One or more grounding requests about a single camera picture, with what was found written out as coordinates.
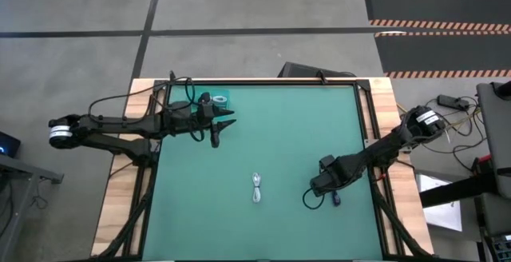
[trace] green tabletop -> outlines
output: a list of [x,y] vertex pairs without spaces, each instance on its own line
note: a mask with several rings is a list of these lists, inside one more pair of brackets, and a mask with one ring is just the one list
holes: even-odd
[[[218,149],[209,132],[201,143],[164,139],[144,260],[382,259],[367,175],[339,191],[339,207],[330,195],[318,210],[302,203],[320,158],[362,150],[351,86],[197,86],[204,91],[228,93],[236,113],[225,119],[238,121]],[[178,100],[184,87],[173,86]]]

